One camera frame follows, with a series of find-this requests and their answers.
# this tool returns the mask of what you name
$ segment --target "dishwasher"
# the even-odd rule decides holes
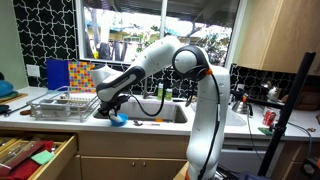
[[[219,165],[230,171],[257,175],[269,146],[269,141],[270,140],[253,139],[253,146],[251,139],[225,138],[219,158]],[[284,143],[280,142],[266,177],[272,175],[283,146]]]

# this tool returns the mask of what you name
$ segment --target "upper cabinet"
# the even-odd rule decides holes
[[[252,0],[238,65],[297,73],[305,52],[317,52],[310,75],[320,75],[320,1]]]

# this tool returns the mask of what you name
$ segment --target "black tile backsplash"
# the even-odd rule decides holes
[[[58,60],[78,60],[77,27],[75,2],[73,0],[13,0],[17,28],[20,35],[21,48],[25,64],[40,66],[41,77],[28,77],[30,86],[47,87],[46,58]],[[124,71],[127,64],[107,63],[116,70]],[[192,83],[183,81],[180,87],[180,77],[172,70],[169,81],[174,97],[185,97]],[[148,77],[148,91],[164,78],[165,71]],[[282,95],[287,94],[294,80],[294,74],[258,71],[232,65],[230,69],[231,89],[237,84],[245,84],[252,96],[263,98],[260,84],[270,80],[282,88]],[[319,82],[319,78],[310,82]],[[133,93],[140,94],[143,82],[130,88]]]

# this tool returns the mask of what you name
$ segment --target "bottle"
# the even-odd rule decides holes
[[[166,96],[165,96],[165,100],[167,101],[171,101],[172,100],[172,89],[166,89]]]
[[[158,100],[162,100],[162,94],[163,94],[163,84],[159,83],[159,85],[158,85],[158,96],[157,96]]]

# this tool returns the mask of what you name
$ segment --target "wooden cabinet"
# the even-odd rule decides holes
[[[313,143],[309,157],[320,157],[320,143]],[[287,141],[271,176],[272,180],[307,180],[300,172],[309,152],[308,142]]]
[[[83,180],[171,180],[185,163],[180,159],[81,157]]]
[[[81,163],[80,155],[74,156],[69,163],[66,165],[66,168],[60,173],[58,180],[81,180]]]
[[[239,54],[239,66],[296,73],[305,52],[320,51],[320,21],[317,18],[320,17],[320,1],[249,2],[252,9]],[[310,69],[310,75],[320,74],[317,70],[319,56]]]
[[[56,149],[54,151],[54,157],[45,165],[39,166],[38,169],[33,172],[33,174],[28,178],[30,180],[54,180],[57,179],[59,174],[64,170],[68,169],[68,162],[74,157],[77,147],[77,137],[73,134],[58,134],[58,133],[31,133],[31,132],[20,132],[20,131],[6,131],[9,134],[16,134],[17,140],[10,144],[6,149],[3,149],[0,152],[0,159],[4,158],[8,155],[8,153],[12,152],[12,150],[25,145],[25,148],[33,147],[39,145],[37,140],[50,140],[53,141]],[[4,134],[3,130],[0,129],[0,135]],[[19,158],[19,156],[13,157],[10,161],[15,161],[15,158]]]
[[[83,180],[171,180],[186,163],[188,136],[81,132]]]

